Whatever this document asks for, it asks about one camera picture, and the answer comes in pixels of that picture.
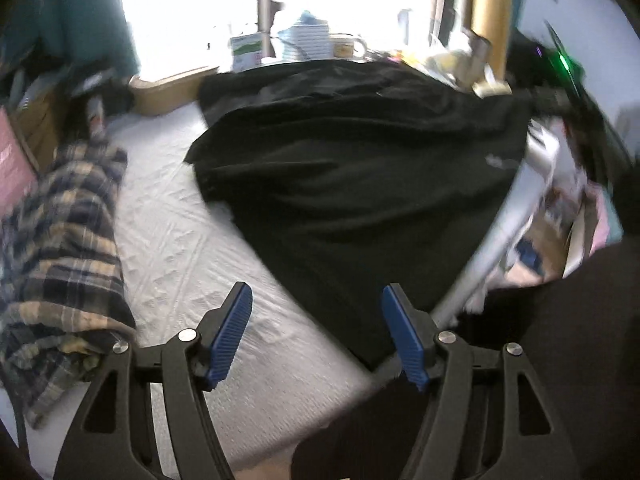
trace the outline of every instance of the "black cloth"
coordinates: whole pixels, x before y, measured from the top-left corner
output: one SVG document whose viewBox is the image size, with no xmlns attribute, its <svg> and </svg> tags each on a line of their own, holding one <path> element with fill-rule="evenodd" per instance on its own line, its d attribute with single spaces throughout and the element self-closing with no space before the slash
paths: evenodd
<svg viewBox="0 0 640 480">
<path fill-rule="evenodd" d="M 0 480 L 42 480 L 0 420 Z"/>
<path fill-rule="evenodd" d="M 565 425 L 585 480 L 640 478 L 640 238 L 597 251 L 564 280 L 496 290 L 457 332 L 521 342 Z M 396 480 L 427 397 L 404 376 L 301 443 L 292 480 Z"/>
<path fill-rule="evenodd" d="M 186 161 L 204 199 L 228 202 L 274 276 L 370 368 L 394 351 L 383 287 L 426 310 L 443 297 L 514 179 L 486 158 L 520 161 L 530 118 L 512 96 L 337 60 L 216 75 L 200 106 L 211 127 Z"/>
</svg>

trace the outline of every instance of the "black blanket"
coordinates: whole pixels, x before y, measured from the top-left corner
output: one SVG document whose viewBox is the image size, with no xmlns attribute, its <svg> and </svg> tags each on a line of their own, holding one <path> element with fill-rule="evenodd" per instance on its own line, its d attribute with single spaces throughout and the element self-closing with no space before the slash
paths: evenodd
<svg viewBox="0 0 640 480">
<path fill-rule="evenodd" d="M 530 118 L 511 96 L 333 60 L 213 76 L 200 106 L 210 128 L 186 161 L 204 199 L 228 202 L 275 277 L 370 368 L 394 350 L 382 288 L 437 304 L 513 181 L 487 157 L 520 161 Z"/>
</svg>

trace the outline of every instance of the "black clamp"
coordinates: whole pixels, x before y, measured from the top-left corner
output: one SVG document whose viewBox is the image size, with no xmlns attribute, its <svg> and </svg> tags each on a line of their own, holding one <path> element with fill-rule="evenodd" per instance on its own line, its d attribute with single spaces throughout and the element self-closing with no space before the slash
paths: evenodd
<svg viewBox="0 0 640 480">
<path fill-rule="evenodd" d="M 226 378 L 252 309 L 251 288 L 234 285 L 197 328 L 163 345 L 117 344 L 89 387 L 63 444 L 55 480 L 168 480 L 156 447 L 151 383 L 164 406 L 182 480 L 233 480 L 203 391 Z"/>
<path fill-rule="evenodd" d="M 430 402 L 401 480 L 578 479 L 569 438 L 524 350 L 469 346 L 397 283 L 382 309 L 408 379 Z"/>
</svg>

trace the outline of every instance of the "mug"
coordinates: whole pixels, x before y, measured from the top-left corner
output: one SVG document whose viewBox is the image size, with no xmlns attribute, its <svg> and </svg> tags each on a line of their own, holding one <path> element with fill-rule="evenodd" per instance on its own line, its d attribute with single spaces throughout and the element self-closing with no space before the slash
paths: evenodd
<svg viewBox="0 0 640 480">
<path fill-rule="evenodd" d="M 334 59 L 351 59 L 352 61 L 362 61 L 367 53 L 367 43 L 350 34 L 332 34 L 330 36 L 334 50 Z M 355 55 L 355 44 L 362 45 L 363 51 L 360 56 Z"/>
</svg>

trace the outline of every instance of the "gold cylinder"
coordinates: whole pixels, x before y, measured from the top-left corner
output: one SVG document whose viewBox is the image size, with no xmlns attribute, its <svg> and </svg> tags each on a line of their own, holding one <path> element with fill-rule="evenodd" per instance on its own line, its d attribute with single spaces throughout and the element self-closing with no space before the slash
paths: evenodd
<svg viewBox="0 0 640 480">
<path fill-rule="evenodd" d="M 473 0 L 471 30 L 491 41 L 489 65 L 496 79 L 504 78 L 513 0 Z"/>
</svg>

